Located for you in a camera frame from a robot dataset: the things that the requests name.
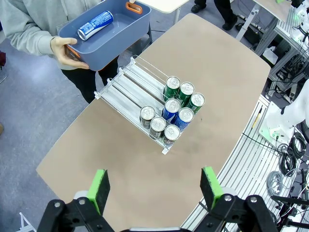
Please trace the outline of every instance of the gray hoodie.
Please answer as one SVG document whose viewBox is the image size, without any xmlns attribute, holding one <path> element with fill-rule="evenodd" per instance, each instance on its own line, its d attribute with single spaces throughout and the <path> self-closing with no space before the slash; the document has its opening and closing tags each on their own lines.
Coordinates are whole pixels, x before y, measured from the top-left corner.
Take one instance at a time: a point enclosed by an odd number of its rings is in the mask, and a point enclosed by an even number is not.
<svg viewBox="0 0 309 232">
<path fill-rule="evenodd" d="M 53 57 L 50 41 L 57 29 L 101 0 L 0 0 L 0 21 L 13 47 Z M 60 65 L 61 69 L 75 69 Z"/>
</svg>

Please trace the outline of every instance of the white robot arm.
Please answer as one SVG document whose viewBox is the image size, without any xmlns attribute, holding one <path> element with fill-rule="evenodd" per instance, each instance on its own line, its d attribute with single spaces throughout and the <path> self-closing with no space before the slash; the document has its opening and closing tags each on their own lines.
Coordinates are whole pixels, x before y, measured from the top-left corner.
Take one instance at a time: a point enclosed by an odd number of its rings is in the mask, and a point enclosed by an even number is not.
<svg viewBox="0 0 309 232">
<path fill-rule="evenodd" d="M 309 127 L 309 80 L 305 82 L 298 97 L 292 104 L 283 109 L 278 107 L 274 109 L 272 107 L 268 111 L 265 121 L 272 140 L 269 142 L 273 145 L 274 141 L 289 144 L 298 123 L 306 119 L 306 124 Z"/>
</svg>

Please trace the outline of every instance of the can lid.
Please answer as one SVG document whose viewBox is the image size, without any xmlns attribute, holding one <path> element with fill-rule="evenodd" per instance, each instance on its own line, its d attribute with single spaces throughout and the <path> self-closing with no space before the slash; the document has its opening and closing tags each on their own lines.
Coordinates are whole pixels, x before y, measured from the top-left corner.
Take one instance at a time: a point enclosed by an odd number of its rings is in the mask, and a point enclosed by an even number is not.
<svg viewBox="0 0 309 232">
<path fill-rule="evenodd" d="M 194 85 L 190 82 L 183 82 L 180 86 L 180 89 L 185 95 L 190 95 L 194 93 Z"/>
<path fill-rule="evenodd" d="M 77 34 L 78 34 L 79 38 L 81 38 L 82 40 L 84 40 L 84 41 L 87 40 L 85 33 L 81 29 L 77 30 Z"/>
<path fill-rule="evenodd" d="M 194 93 L 191 96 L 191 102 L 196 106 L 202 106 L 205 103 L 205 97 L 201 93 Z"/>
<path fill-rule="evenodd" d="M 170 76 L 167 80 L 166 80 L 166 85 L 169 87 L 169 88 L 172 88 L 172 89 L 176 89 L 176 88 L 179 88 L 180 86 L 180 79 L 176 76 Z"/>
<path fill-rule="evenodd" d="M 185 107 L 179 111 L 179 118 L 183 122 L 191 122 L 194 118 L 194 112 L 188 107 Z"/>
<path fill-rule="evenodd" d="M 169 125 L 165 128 L 164 134 L 167 139 L 174 141 L 179 138 L 180 129 L 175 125 Z"/>
<path fill-rule="evenodd" d="M 161 132 L 165 129 L 166 121 L 162 117 L 154 117 L 151 120 L 150 126 L 154 131 Z"/>
<path fill-rule="evenodd" d="M 150 120 L 155 116 L 155 110 L 151 106 L 147 105 L 141 108 L 140 116 L 144 120 Z"/>
<path fill-rule="evenodd" d="M 165 102 L 165 108 L 170 113 L 176 113 L 180 109 L 180 103 L 176 99 L 171 98 Z"/>
</svg>

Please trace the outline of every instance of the black shoe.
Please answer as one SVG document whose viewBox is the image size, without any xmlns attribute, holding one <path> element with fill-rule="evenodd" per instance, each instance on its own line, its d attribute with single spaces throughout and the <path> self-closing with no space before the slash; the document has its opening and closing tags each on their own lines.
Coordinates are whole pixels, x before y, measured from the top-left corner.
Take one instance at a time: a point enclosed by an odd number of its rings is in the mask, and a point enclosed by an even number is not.
<svg viewBox="0 0 309 232">
<path fill-rule="evenodd" d="M 201 7 L 200 5 L 194 5 L 192 8 L 191 8 L 191 12 L 192 13 L 198 13 L 200 10 L 203 10 L 206 8 L 206 5 L 204 7 Z"/>
<path fill-rule="evenodd" d="M 234 15 L 232 22 L 230 23 L 224 23 L 222 28 L 224 30 L 231 30 L 233 28 L 233 26 L 237 23 L 237 16 Z"/>
</svg>

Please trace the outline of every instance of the green gripper pad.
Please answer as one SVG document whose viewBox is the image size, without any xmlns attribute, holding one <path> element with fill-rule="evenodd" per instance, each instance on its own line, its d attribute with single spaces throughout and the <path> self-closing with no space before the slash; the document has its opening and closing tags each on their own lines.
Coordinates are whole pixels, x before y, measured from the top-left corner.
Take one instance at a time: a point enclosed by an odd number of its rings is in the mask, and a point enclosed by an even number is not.
<svg viewBox="0 0 309 232">
<path fill-rule="evenodd" d="M 95 178 L 93 179 L 88 191 L 87 198 L 93 203 L 100 215 L 103 215 L 110 189 L 111 186 L 107 170 L 97 170 Z"/>
<path fill-rule="evenodd" d="M 223 195 L 223 191 L 212 167 L 202 168 L 200 187 L 206 202 L 206 206 L 208 210 L 211 210 L 219 198 Z"/>
</svg>

